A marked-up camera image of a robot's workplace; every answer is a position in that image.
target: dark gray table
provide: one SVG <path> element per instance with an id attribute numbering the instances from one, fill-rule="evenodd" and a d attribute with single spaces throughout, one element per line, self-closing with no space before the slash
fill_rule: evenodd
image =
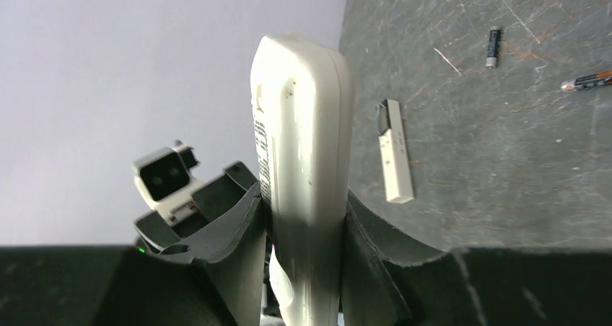
<path id="1" fill-rule="evenodd" d="M 348 0 L 356 79 L 350 188 L 440 249 L 612 245 L 612 0 Z M 489 27 L 504 28 L 484 68 Z M 435 50 L 438 49 L 458 71 Z M 376 104 L 401 102 L 416 199 L 387 203 Z"/>

